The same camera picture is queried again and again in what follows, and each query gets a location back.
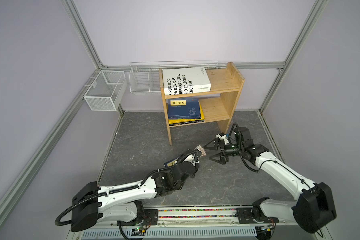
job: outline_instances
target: wooden shelf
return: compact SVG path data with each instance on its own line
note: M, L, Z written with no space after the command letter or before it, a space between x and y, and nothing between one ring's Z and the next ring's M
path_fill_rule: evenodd
M243 89L245 79L232 62L229 62L225 69L206 70L206 72L211 82L211 91L204 93L165 95L163 71L162 69L159 69L158 71L160 77L160 91L163 100L165 122L167 123L168 139L170 145L172 145L170 127L216 121L221 132L228 131L228 127L231 123L233 112L235 111L237 101L239 100L241 90ZM199 103L204 113L204 122L169 126L166 99L200 96L214 93L220 93L220 97L199 99Z
M240 90L240 85L232 78L231 73L226 68L206 70L206 73L211 82L211 90L204 93L190 93L187 94L187 97ZM180 98L180 95L166 95L165 99L168 98Z
M221 120L228 120L230 118L220 97L199 99L199 103L203 110L204 122L216 122ZM169 127L179 127L204 122L194 122Z

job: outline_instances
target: wire basket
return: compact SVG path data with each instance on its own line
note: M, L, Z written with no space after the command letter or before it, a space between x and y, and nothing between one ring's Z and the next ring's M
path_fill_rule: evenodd
M124 71L101 70L84 99L93 111L117 111L126 88Z
M159 94L158 69L205 67L218 69L218 61L170 61L130 63L129 87L133 94Z

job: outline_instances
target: gray floor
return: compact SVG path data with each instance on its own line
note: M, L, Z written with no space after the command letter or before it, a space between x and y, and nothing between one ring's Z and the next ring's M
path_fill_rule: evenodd
M247 127L254 143L271 150L271 145L254 111L235 112L233 121ZM162 168L187 149L205 145L220 133L216 122L171 128L168 143L163 112L126 112L111 149L100 185L120 185L141 180L151 170ZM248 170L240 157L230 157L226 165L210 161L207 151L200 158L194 179L189 178L182 190L144 200L146 207L156 205L251 205L262 197L293 200L292 195L266 172Z

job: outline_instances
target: white wall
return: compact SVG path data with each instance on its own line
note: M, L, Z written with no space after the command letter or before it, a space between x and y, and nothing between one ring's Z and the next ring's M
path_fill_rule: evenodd
M236 110L259 109L267 95L269 88L278 74L276 69L242 69L245 78L244 87L240 94ZM126 111L163 111L161 94L132 94L129 85L124 93L121 105Z
M0 199L93 71L59 0L0 1Z
M284 61L314 0L75 0L104 65Z
M70 225L56 217L72 197L96 181L118 121L117 112L91 111L84 103L0 231L0 240L63 240ZM70 219L67 214L62 220Z
M331 187L332 238L360 239L360 0L329 1L265 118L288 165Z

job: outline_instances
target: black cable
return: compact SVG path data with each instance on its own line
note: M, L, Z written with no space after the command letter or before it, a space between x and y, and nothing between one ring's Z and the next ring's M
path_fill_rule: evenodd
M299 178L298 176L296 176L296 174L294 174L291 170L289 170L288 168L286 168L285 166L283 166L282 164L280 164L278 161L276 161L276 160L265 160L264 162L261 163L259 169L254 169L254 168L250 167L250 166L245 162L245 159L244 159L244 157L241 155L240 152L239 152L239 155L240 155L241 160L243 161L244 165L245 165L249 170L251 170L252 172L259 172L259 170L261 169L261 166L262 166L265 162L274 162L274 163L279 164L280 166L282 166L283 168L285 168L288 172L290 172L293 176L295 176L298 180L300 180L301 183L304 183L305 185L307 185L308 189L311 191L311 193L313 193L311 187L307 184L307 182L306 182L304 179L301 179L301 178Z
M262 162L261 163L261 165L260 165L260 167L259 167L259 169L254 169L254 168L252 168L252 167L250 167L247 163L246 163L246 161L245 161L245 158L241 155L241 153L239 152L239 155L240 155L240 157L241 157L241 160L243 161L243 163L244 163L244 165L249 169L249 170L251 170L252 172L259 172L259 170L260 170L260 168L261 168L261 166L265 163L265 162L269 162L269 161L271 161L271 162L275 162L275 163L277 163L277 161L275 160L266 160L266 161L264 161L264 162Z
M272 232L272 234L271 234L271 237L270 237L268 240L270 240L270 239L272 238L272 236L273 236L273 234L275 233L275 230L276 230L276 223L273 222L273 219L272 219L272 218L270 218L270 219L271 219L272 224L273 224L273 232Z
M319 229L319 231L320 231L320 233L318 232L318 231L316 231L316 233L321 237L321 238L324 238L324 234L323 234L323 232L321 231L321 229Z
M200 151L198 151L198 150L194 150L194 151L192 151L192 152L189 152L189 153L185 154L184 156L179 157L179 158L177 159L177 163L176 163L176 164L181 164L189 155L199 154L199 153L200 153Z
M125 240L131 240L131 239L129 239L129 238L125 235L125 233L123 232L123 229L121 228L121 222L120 222L120 221L117 221L117 224L119 225L119 230L120 230L120 233L121 233L121 235L123 236L123 238L124 238ZM133 240L142 240L142 238L134 238Z
M138 185L135 185L135 186L131 186L131 187L125 187L125 188L121 188L121 189L114 189L112 191L109 191L109 194L114 194L114 193L117 193L117 192L124 192L124 191L128 191L128 190L132 190L132 189L135 189L135 188L138 188L139 186ZM65 216L67 215L67 213L69 213L70 211L72 211L73 209L77 208L79 205L85 203L85 202L88 202L92 199L95 199L95 198L98 198L98 197L102 197L102 196L105 196L107 193L106 192L102 192L102 193L99 193L99 194L96 194L94 196L90 196L88 197L87 199L83 199L81 201L78 201L76 204L70 206L69 208L67 208L66 210L64 210L60 215L58 215L58 217L56 218L55 220L55 225L56 226L64 226L64 225L67 225L67 224L71 224L72 220L68 220L68 221L64 221L64 222L61 222L60 220Z
M236 126L237 134L239 134L239 139L238 139L238 142L236 142L236 143L237 143L238 149L240 151L241 150L241 132L240 132L240 129L239 129L239 125L237 125L237 123L235 123L235 122L232 124L231 130L230 130L230 132L228 134L228 141L231 140L231 134L233 132L234 126Z
M140 182L140 185L143 185L143 184L149 179L149 177L152 176L152 174L154 174L154 173L156 173L156 172L164 171L164 170L169 170L169 169L172 169L172 168L174 168L174 167L175 167L175 165L170 166L170 167L163 167L163 168L160 168L160 169L156 169L156 170L151 171L151 172L150 172L149 174L147 174L147 175L144 177L144 179Z

